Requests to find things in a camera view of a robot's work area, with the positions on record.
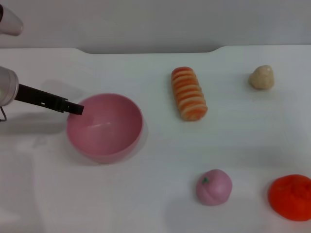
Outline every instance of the toy food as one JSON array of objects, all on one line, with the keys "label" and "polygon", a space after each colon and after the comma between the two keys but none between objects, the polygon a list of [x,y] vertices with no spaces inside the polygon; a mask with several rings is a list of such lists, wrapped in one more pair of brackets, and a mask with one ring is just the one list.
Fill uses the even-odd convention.
[{"label": "toy food", "polygon": [[258,90],[268,90],[274,86],[274,75],[271,66],[265,65],[255,69],[249,76],[249,84]]},{"label": "toy food", "polygon": [[311,219],[311,179],[289,175],[275,180],[269,190],[271,207],[284,218],[293,221]]},{"label": "toy food", "polygon": [[194,71],[179,67],[172,72],[172,89],[177,108],[184,120],[195,121],[207,112],[206,101]]},{"label": "toy food", "polygon": [[232,191],[230,177],[219,169],[206,172],[196,184],[196,195],[204,205],[220,205],[225,203]]}]

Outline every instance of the striped bread roll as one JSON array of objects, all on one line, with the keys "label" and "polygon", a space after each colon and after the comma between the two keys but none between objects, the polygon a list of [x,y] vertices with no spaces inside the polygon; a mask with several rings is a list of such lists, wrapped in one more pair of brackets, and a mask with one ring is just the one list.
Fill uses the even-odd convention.
[{"label": "striped bread roll", "polygon": [[172,72],[172,89],[184,120],[195,121],[207,112],[206,101],[193,69],[179,67]]}]

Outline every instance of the white wall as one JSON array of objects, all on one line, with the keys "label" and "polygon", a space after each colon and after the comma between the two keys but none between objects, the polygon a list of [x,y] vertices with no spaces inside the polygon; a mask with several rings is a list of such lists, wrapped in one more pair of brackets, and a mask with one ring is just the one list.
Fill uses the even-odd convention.
[{"label": "white wall", "polygon": [[0,47],[90,53],[198,52],[308,44],[310,0],[0,0],[24,22]]}]

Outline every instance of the beige ball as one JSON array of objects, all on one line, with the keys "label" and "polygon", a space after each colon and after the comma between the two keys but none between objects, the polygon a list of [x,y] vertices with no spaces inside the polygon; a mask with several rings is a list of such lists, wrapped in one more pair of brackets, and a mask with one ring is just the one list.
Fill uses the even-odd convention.
[{"label": "beige ball", "polygon": [[249,84],[257,90],[269,90],[274,86],[274,75],[271,66],[265,65],[255,69],[249,76]]}]

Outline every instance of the white table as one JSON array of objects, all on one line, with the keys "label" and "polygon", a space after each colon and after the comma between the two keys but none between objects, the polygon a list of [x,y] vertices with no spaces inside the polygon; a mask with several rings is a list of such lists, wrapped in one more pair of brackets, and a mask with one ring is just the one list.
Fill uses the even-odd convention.
[{"label": "white table", "polygon": [[[276,85],[251,89],[248,75],[271,65]],[[309,233],[266,202],[280,176],[311,176],[311,46],[223,47],[197,54],[91,55],[76,49],[1,49],[0,66],[20,83],[80,100],[128,96],[145,129],[132,158],[97,165],[77,153],[66,114],[14,101],[0,123],[1,233]],[[192,67],[208,113],[180,120],[170,73]],[[197,178],[219,168],[229,201],[199,204]]]}]

